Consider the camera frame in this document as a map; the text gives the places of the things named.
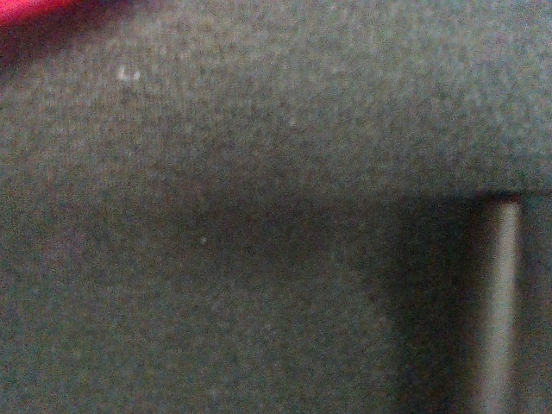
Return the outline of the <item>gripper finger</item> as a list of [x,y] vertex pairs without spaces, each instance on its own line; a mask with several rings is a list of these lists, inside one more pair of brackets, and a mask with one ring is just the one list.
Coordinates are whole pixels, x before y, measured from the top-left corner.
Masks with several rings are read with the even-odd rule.
[[469,410],[549,413],[551,198],[485,202],[472,257]]

